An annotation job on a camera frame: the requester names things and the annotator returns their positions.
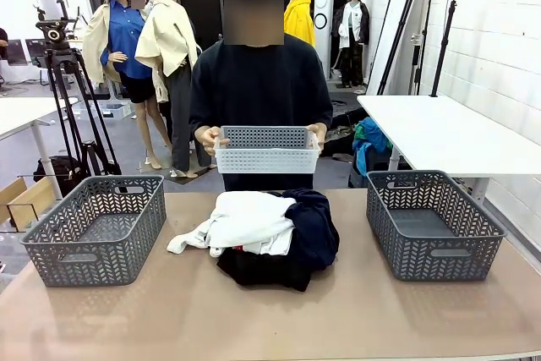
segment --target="basket handle hole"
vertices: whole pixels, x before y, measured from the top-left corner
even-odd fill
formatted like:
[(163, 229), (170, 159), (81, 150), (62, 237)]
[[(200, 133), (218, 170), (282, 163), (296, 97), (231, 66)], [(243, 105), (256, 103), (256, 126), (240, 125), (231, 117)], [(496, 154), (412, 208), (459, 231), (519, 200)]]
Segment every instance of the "basket handle hole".
[(142, 194), (145, 189), (142, 186), (117, 186), (115, 194)]
[(77, 262), (96, 262), (98, 257), (95, 254), (61, 254), (58, 256), (58, 262), (63, 264), (73, 264)]
[(388, 189), (416, 189), (418, 187), (416, 182), (408, 181), (398, 181), (398, 182), (389, 182), (387, 184)]
[(466, 249), (433, 249), (430, 255), (435, 258), (467, 258), (472, 253)]

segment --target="light stand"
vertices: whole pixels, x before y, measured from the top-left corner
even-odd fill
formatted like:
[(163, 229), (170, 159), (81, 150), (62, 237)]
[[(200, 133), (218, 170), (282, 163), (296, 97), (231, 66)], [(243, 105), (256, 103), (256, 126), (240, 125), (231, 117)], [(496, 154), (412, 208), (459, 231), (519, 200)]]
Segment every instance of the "light stand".
[(413, 43), (413, 60), (412, 60), (412, 72), (409, 77), (408, 82), (408, 88), (407, 88), (407, 94), (410, 96), (413, 91), (413, 81), (415, 80), (415, 72), (418, 70), (419, 65), (419, 55), (421, 53), (421, 43), (419, 39), (419, 34), (414, 34), (412, 36), (412, 43)]
[(415, 72), (415, 86), (416, 86), (416, 95), (419, 94), (419, 91), (421, 90), (421, 77), (423, 74), (423, 63), (424, 63), (424, 51), (426, 50), (426, 37), (429, 33), (429, 19), (430, 19), (430, 9), (432, 8), (432, 0), (429, 0), (429, 5), (427, 7), (426, 11), (426, 20), (424, 21), (424, 29), (423, 29), (423, 49), (421, 51), (421, 60), (419, 62), (417, 71)]
[(398, 49), (398, 46), (400, 45), (400, 39), (402, 38), (402, 33), (404, 31), (404, 28), (406, 26), (407, 17), (409, 15), (410, 9), (412, 7), (413, 0), (406, 0), (406, 3), (404, 4), (404, 9), (402, 10), (402, 16), (400, 18), (400, 21), (398, 23), (398, 28), (396, 29), (395, 38), (393, 40), (392, 46), (391, 46), (391, 52), (389, 54), (389, 57), (387, 58), (387, 64), (385, 65), (385, 71), (383, 73), (383, 76), (381, 78), (380, 82), (380, 88), (378, 89), (378, 95), (383, 95), (385, 91), (385, 87), (387, 85), (387, 80), (389, 79), (389, 75), (391, 73), (392, 64), (395, 60), (396, 51)]
[(438, 86), (440, 85), (441, 69), (443, 68), (443, 61), (445, 59), (445, 51), (447, 51), (447, 45), (449, 44), (449, 33), (451, 32), (451, 23), (453, 21), (453, 15), (456, 10), (456, 0), (451, 0), (449, 6), (449, 17), (445, 24), (445, 31), (443, 33), (443, 39), (441, 40), (440, 58), (438, 59), (438, 66), (436, 68), (436, 75), (434, 77), (434, 84), (432, 86), (432, 93), (430, 96), (437, 97)]

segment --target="pile of clothes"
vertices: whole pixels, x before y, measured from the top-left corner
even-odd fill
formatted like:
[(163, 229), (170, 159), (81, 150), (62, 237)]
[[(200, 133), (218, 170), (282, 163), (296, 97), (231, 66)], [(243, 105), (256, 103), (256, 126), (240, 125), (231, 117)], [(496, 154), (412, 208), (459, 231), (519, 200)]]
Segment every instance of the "pile of clothes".
[(304, 292), (312, 273), (334, 262), (339, 244), (329, 200), (297, 189), (223, 193), (210, 218), (176, 236), (167, 250), (210, 249), (217, 266), (239, 285), (278, 284)]
[(353, 150), (357, 152), (355, 164), (361, 175), (366, 178), (368, 172), (366, 165), (366, 152), (370, 147), (384, 154), (392, 150), (392, 143), (385, 137), (373, 118), (365, 118), (355, 126), (355, 138), (353, 141)]

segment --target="gray plastic basket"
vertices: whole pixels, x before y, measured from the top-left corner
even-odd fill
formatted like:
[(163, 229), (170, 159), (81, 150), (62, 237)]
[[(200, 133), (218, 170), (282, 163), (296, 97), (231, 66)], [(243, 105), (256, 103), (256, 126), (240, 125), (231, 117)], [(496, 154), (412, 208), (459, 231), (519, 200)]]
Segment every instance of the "gray plastic basket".
[(219, 173), (314, 173), (318, 140), (305, 127), (224, 126), (216, 141)]
[(87, 178), (22, 238), (47, 287), (128, 285), (166, 220), (162, 176)]
[(366, 216), (401, 281), (482, 281), (506, 231), (443, 172), (369, 172)]

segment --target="hand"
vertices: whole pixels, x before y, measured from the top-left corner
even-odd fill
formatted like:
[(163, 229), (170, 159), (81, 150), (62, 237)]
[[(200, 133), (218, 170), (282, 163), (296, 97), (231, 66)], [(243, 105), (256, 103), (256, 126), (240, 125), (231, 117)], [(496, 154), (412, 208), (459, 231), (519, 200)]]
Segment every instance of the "hand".
[(327, 135), (327, 126), (325, 126), (323, 123), (316, 123), (316, 124), (310, 124), (306, 129), (314, 133), (315, 136), (318, 138), (318, 146), (320, 147), (320, 155), (321, 155), (321, 151), (323, 151), (323, 149), (325, 148), (325, 137)]
[[(216, 137), (219, 137), (221, 130), (219, 127), (201, 127), (195, 131), (195, 138), (205, 147), (205, 151), (209, 156), (215, 156), (214, 144)], [(230, 139), (220, 140), (220, 145), (228, 145)]]
[(122, 54), (120, 51), (112, 52), (109, 54), (109, 61), (112, 63), (124, 63), (128, 61), (128, 57), (125, 54)]

